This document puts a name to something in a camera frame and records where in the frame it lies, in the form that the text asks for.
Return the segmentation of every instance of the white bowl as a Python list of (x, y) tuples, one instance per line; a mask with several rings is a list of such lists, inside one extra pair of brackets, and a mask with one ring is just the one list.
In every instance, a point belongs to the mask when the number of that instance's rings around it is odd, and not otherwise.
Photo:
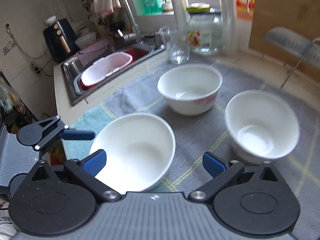
[(235, 95), (225, 110), (225, 122), (240, 158), (254, 164), (289, 154), (300, 136), (299, 121), (280, 97), (259, 90)]
[(167, 98), (173, 111), (182, 115), (197, 115), (208, 111), (222, 84), (218, 70), (203, 64), (188, 64), (164, 73), (158, 90)]
[(121, 194), (145, 191), (160, 182), (175, 152), (171, 127), (147, 113), (122, 116), (108, 124), (94, 140), (90, 154), (107, 153), (107, 164), (96, 178)]
[(54, 16), (50, 17), (49, 19), (46, 19), (44, 22), (45, 25), (50, 26), (51, 24), (54, 24), (56, 22), (56, 18), (57, 17), (54, 15)]

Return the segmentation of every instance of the purple cloth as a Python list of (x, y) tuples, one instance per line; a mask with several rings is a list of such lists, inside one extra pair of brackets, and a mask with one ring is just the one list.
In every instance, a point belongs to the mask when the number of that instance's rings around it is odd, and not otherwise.
[(96, 43), (90, 45), (89, 47), (79, 51), (76, 56), (78, 56), (81, 64), (83, 66), (87, 65), (90, 61), (94, 60), (96, 57), (104, 53), (108, 46), (111, 44), (110, 38), (103, 38)]

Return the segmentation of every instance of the countertop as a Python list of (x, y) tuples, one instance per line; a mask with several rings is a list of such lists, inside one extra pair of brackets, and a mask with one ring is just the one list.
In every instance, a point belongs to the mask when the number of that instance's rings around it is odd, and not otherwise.
[[(263, 79), (275, 87), (279, 87), (282, 84), (287, 75), (287, 69), (289, 68), (284, 62), (252, 50), (249, 52), (238, 52), (233, 57), (210, 57), (216, 62), (224, 62), (231, 67), (241, 69), (248, 74)], [(104, 99), (114, 91), (141, 76), (153, 67), (159, 66), (166, 60), (167, 56), (165, 51), (154, 55), (115, 78), (75, 106), (71, 106), (69, 102), (61, 71), (61, 64), (56, 65), (54, 67), (54, 89), (58, 115), (61, 116), (63, 122), (71, 125), (80, 118), (85, 111), (102, 103)], [(303, 73), (296, 71), (290, 77), (283, 90), (302, 99), (320, 113), (320, 85), (313, 82)]]

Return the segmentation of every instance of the faucet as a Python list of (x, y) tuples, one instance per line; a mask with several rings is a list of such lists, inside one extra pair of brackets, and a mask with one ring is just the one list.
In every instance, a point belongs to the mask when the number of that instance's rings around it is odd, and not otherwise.
[(142, 39), (141, 39), (141, 33), (140, 33), (140, 30), (139, 30), (139, 27), (138, 27), (138, 24), (136, 23), (136, 21), (134, 20), (134, 17), (133, 17), (133, 14), (132, 14), (132, 11), (130, 9), (130, 6), (128, 4), (128, 1), (127, 0), (122, 0), (122, 3), (124, 5), (124, 9), (125, 9), (125, 12), (127, 13), (127, 16), (128, 16), (128, 19), (130, 21), (130, 24), (131, 24), (131, 28), (132, 28), (132, 31), (133, 33), (129, 33), (129, 34), (126, 34), (126, 35), (121, 35), (124, 40), (134, 40), (134, 39), (137, 39), (137, 42), (141, 42)]

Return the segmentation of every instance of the cable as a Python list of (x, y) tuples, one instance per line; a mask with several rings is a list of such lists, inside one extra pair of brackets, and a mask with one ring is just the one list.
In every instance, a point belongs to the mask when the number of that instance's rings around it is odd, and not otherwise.
[(50, 59), (50, 60), (44, 65), (44, 67), (43, 67), (41, 70), (43, 70), (43, 69), (50, 63), (51, 60), (53, 60), (53, 59)]
[(47, 77), (53, 77), (53, 75), (48, 75), (46, 72), (44, 72), (44, 68), (50, 63), (52, 59), (50, 59), (45, 65), (43, 68), (39, 68), (39, 67), (36, 67), (35, 68), (35, 71), (39, 74), (41, 71), (47, 76)]
[(6, 31), (7, 31), (7, 34), (10, 36), (10, 38), (13, 40), (13, 42), (17, 45), (19, 51), (22, 53), (22, 55), (31, 63), (32, 60), (35, 60), (35, 59), (39, 59), (41, 57), (43, 57), (47, 51), (48, 51), (48, 48), (45, 50), (44, 54), (40, 55), (39, 57), (32, 57), (30, 56), (27, 52), (25, 52), (23, 50), (23, 48), (20, 46), (20, 44), (18, 43), (18, 41), (16, 40), (16, 38), (13, 36), (13, 34), (11, 33), (11, 29), (9, 28), (9, 25), (7, 26), (6, 25)]

